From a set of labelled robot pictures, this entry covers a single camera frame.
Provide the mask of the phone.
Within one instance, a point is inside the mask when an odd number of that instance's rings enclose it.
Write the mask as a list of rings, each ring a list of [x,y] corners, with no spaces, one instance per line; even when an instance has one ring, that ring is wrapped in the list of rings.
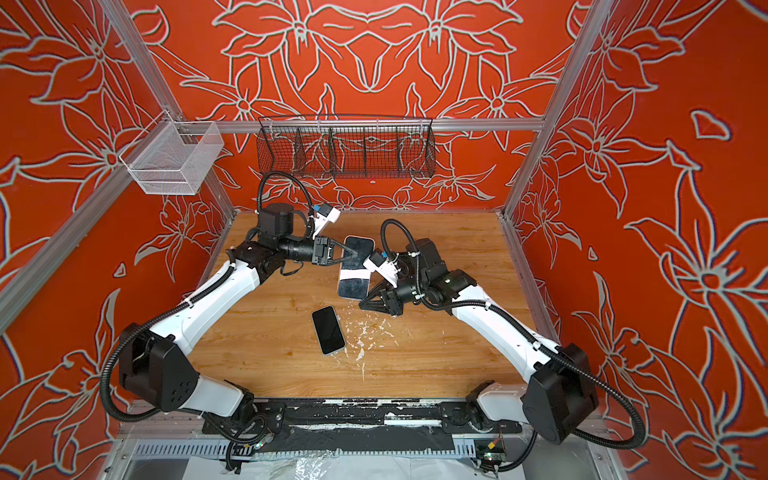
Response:
[[[368,237],[347,236],[344,243],[355,243],[361,248],[357,256],[359,267],[340,267],[337,293],[343,299],[363,300],[369,291],[371,272],[363,267],[363,261],[373,253],[375,241]]]
[[[323,355],[332,355],[346,347],[340,320],[333,306],[316,310],[311,317]]]

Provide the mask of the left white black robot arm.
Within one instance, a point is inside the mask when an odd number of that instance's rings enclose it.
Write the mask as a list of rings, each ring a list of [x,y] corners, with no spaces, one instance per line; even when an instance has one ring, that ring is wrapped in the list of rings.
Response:
[[[274,273],[285,275],[289,262],[338,264],[355,258],[343,243],[323,235],[340,217],[338,208],[308,199],[302,236],[294,235],[294,207],[257,204],[257,224],[212,278],[177,306],[144,324],[129,325],[105,362],[99,397],[105,412],[123,423],[159,413],[183,411],[214,419],[244,421],[254,413],[252,394],[244,387],[200,374],[188,356],[204,334],[236,303],[262,286]]]

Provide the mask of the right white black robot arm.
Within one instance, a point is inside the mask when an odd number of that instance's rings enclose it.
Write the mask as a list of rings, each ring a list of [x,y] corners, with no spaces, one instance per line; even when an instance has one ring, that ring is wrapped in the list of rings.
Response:
[[[382,280],[360,301],[363,310],[400,316],[408,303],[445,312],[485,338],[526,382],[516,400],[500,386],[489,384],[477,395],[482,413],[492,420],[525,421],[545,440],[560,444],[575,435],[614,450],[643,446],[647,427],[636,407],[621,392],[592,374],[586,353],[574,344],[561,346],[520,322],[503,309],[468,273],[449,269],[434,242],[406,236],[408,246],[394,252],[383,242],[360,253],[363,268]],[[581,429],[606,393],[628,414],[628,439],[600,437]]]

